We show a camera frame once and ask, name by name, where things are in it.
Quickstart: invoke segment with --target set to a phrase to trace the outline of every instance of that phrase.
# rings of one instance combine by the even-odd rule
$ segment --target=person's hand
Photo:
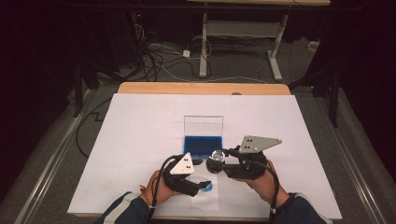
[[[148,185],[146,186],[146,194],[144,193],[140,194],[140,197],[146,202],[148,206],[152,205],[153,193],[155,191],[155,186],[157,185],[157,178],[159,174],[160,174],[159,170],[154,172],[154,174],[151,176],[151,178],[148,181]],[[164,203],[170,197],[178,194],[180,193],[169,189],[165,185],[165,183],[163,182],[163,178],[160,179],[158,192],[157,192],[157,204]]]
[[[276,174],[276,170],[271,161],[268,161],[268,167],[271,168]],[[265,171],[265,173],[257,179],[235,179],[237,181],[242,181],[247,183],[251,189],[254,189],[262,200],[271,204],[274,194],[275,194],[275,181],[274,177],[271,175],[269,171]],[[289,194],[280,186],[279,184],[279,192],[276,197],[276,208],[282,205],[289,198]]]

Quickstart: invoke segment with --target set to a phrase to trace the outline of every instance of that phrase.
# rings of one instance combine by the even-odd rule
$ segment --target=person's right hand
[[[268,161],[268,167],[271,168],[276,174],[276,170],[271,161]],[[265,171],[262,176],[257,179],[235,179],[237,181],[242,181],[247,183],[252,189],[254,189],[262,200],[272,203],[274,194],[275,194],[275,181],[274,177],[271,175],[269,171]],[[289,194],[280,186],[279,184],[279,192],[276,197],[276,208],[282,205],[289,198]]]

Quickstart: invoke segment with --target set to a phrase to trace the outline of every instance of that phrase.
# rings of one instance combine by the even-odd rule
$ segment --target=sleeve
[[[132,192],[127,192],[111,204],[94,224],[145,224],[148,216],[149,208],[145,201]]]
[[[290,197],[276,209],[275,224],[332,223],[319,214],[302,193]]]

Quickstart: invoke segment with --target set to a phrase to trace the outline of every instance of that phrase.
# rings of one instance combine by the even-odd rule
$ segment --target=desk
[[[328,6],[330,0],[189,0],[192,2],[208,3],[228,3],[228,4],[255,4],[255,5],[302,5],[302,6]],[[267,57],[276,81],[282,80],[279,66],[276,62],[276,53],[282,40],[283,32],[289,15],[283,15],[281,22],[255,22],[255,21],[210,21],[207,13],[204,13],[202,31],[202,52],[200,62],[200,77],[206,77],[207,64],[207,36],[208,35],[228,35],[228,36],[252,36],[252,37],[274,37],[275,43],[272,50],[267,51]]]
[[[228,95],[233,92],[249,92],[249,95]],[[139,184],[145,185],[148,176],[159,169],[167,157],[182,152],[185,115],[222,115],[226,148],[240,145],[246,134],[282,139],[281,145],[265,150],[264,154],[275,163],[284,188],[304,192],[326,217],[341,218],[297,102],[287,87],[280,84],[121,84],[68,213],[99,216],[125,191],[138,192]],[[246,184],[235,182],[224,173],[206,173],[215,183],[214,188],[219,189],[218,198],[205,198],[203,193],[194,198],[173,197],[157,206],[154,218],[268,219],[269,205]],[[204,197],[210,204],[216,204],[217,209],[194,207],[196,197]]]

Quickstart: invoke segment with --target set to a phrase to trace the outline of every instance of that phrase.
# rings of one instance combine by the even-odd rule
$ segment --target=metal rail
[[[50,157],[46,168],[44,168],[43,173],[38,178],[38,181],[35,184],[32,193],[30,194],[20,214],[15,220],[15,224],[32,223],[33,219],[35,218],[35,213],[37,212],[38,207],[43,201],[47,190],[50,188],[50,184],[52,183],[53,178],[56,176],[62,160],[64,159],[64,155],[67,152],[70,139],[75,132],[75,129],[81,122],[82,117],[86,113],[88,105],[91,103],[95,93],[96,91],[87,90],[84,96],[85,106],[83,106],[81,113],[75,119],[73,119],[60,145],[55,149],[52,156]]]
[[[316,103],[318,105],[320,113],[323,115],[323,118],[325,118],[327,125],[329,126],[330,130],[332,130],[332,134],[334,135],[335,140],[337,141],[337,144],[339,146],[339,153],[341,156],[341,160],[346,166],[346,171],[348,172],[352,180],[352,183],[354,184],[355,189],[358,192],[359,197],[361,198],[361,202],[363,203],[363,206],[365,207],[367,214],[369,215],[372,223],[374,224],[387,223],[375,201],[375,197],[373,196],[370,187],[364,180],[361,171],[358,168],[358,165],[353,159],[353,156],[350,154],[349,148],[347,147],[347,144],[345,143],[342,135],[340,134],[338,129],[332,126],[332,122],[329,120],[327,116],[327,112],[326,112],[327,108],[325,103],[323,102],[323,99],[317,98]]]

